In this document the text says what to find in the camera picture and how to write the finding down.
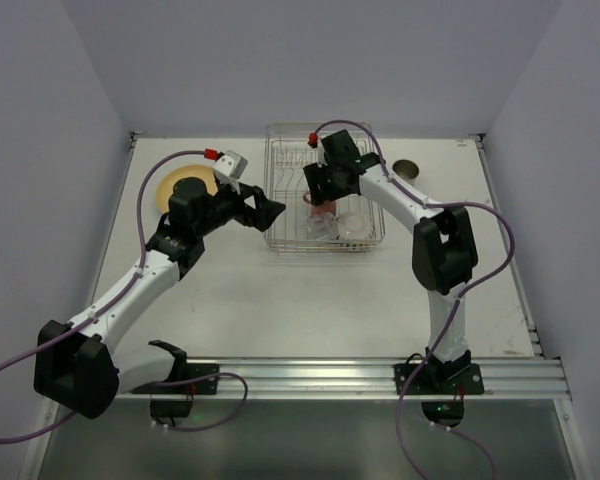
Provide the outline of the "white blue striped bowl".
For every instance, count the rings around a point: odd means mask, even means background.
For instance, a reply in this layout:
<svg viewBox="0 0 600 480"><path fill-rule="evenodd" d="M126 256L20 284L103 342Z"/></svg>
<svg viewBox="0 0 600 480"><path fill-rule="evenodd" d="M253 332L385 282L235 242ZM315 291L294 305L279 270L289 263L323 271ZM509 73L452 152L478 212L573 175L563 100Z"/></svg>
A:
<svg viewBox="0 0 600 480"><path fill-rule="evenodd" d="M338 238L345 241L368 240L373 234L369 219L358 212L344 212L337 218Z"/></svg>

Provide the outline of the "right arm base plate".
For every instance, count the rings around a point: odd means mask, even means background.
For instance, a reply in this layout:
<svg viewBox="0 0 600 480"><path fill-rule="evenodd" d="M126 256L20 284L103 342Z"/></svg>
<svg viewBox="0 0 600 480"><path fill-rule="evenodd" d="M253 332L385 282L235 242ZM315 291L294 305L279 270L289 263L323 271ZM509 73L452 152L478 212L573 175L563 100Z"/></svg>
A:
<svg viewBox="0 0 600 480"><path fill-rule="evenodd" d="M406 394L445 397L445 400L422 401L422 412L434 424L459 426L465 414L466 397L485 393L480 366L473 362L469 350L453 361L441 362L435 356L428 362L423 363L423 360L423 355L415 353L392 366L396 393L401 393L406 380L423 364Z"/></svg>

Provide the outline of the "pink dotted mug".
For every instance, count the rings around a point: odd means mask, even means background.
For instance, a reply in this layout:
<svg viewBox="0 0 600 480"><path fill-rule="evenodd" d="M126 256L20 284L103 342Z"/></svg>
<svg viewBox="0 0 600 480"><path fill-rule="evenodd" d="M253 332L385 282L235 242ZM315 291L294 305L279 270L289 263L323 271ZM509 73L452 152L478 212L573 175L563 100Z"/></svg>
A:
<svg viewBox="0 0 600 480"><path fill-rule="evenodd" d="M332 216L337 216L337 203L334 201L328 201L321 203L319 205L314 205L311 200L311 195L309 192L306 192L302 200L307 207L307 212L309 217L331 214Z"/></svg>

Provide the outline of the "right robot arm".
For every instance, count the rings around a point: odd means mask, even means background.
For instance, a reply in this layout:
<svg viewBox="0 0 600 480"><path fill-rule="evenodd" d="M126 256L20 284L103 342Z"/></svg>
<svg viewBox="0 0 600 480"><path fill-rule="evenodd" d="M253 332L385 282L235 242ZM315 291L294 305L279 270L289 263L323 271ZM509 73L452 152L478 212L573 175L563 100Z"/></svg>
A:
<svg viewBox="0 0 600 480"><path fill-rule="evenodd" d="M434 207L432 201L390 171L375 152L361 153L346 130L326 137L312 132L308 145L317 161L304 167L311 203L318 206L358 195L383 208L412 235L411 265L428 292L427 351L440 364L470 361L461 290L478 255L467 210Z"/></svg>

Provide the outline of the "white brown mug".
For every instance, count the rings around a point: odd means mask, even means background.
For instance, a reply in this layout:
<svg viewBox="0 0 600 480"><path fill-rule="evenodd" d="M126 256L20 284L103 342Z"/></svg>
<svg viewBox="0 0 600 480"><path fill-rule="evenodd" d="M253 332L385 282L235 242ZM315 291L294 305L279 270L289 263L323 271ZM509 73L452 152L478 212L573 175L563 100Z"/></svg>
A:
<svg viewBox="0 0 600 480"><path fill-rule="evenodd" d="M412 160L399 159L392 164L393 172L404 181L413 184L420 175L419 166Z"/></svg>

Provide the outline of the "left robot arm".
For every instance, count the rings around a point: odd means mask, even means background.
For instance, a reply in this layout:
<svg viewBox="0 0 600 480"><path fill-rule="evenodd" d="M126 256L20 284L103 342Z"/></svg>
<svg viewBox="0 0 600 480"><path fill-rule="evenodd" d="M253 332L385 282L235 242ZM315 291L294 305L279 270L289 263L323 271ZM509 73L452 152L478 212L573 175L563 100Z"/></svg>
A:
<svg viewBox="0 0 600 480"><path fill-rule="evenodd" d="M146 385L181 386L190 377L187 354L154 340L126 358L114 354L130 327L192 269L204 238L231 221L269 229L285 211L257 186L222 185L215 194L187 177L176 183L156 232L138 262L94 305L38 334L33 386L37 393L88 418L100 416L120 394Z"/></svg>

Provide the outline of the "clear glass cup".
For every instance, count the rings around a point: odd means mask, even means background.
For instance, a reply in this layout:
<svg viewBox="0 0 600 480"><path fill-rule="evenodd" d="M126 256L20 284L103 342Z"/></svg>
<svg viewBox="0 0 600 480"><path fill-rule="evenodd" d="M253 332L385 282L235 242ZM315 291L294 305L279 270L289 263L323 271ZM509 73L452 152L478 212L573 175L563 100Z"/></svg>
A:
<svg viewBox="0 0 600 480"><path fill-rule="evenodd" d="M308 217L306 221L307 239L312 241L331 241L339 237L337 218L331 214Z"/></svg>

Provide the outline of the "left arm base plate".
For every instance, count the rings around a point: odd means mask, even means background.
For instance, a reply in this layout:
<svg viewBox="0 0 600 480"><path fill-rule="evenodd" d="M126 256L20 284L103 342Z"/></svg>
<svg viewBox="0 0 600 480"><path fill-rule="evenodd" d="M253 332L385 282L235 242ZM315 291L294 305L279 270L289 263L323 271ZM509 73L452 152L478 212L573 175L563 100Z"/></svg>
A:
<svg viewBox="0 0 600 480"><path fill-rule="evenodd" d="M172 373L166 382L178 382L218 373L220 367L215 363L187 363L181 365L177 373ZM150 395L149 404L152 418L176 425L191 413L194 401L198 397L212 396L217 393L218 377L196 383L177 386L157 386L145 384L132 390L133 394Z"/></svg>

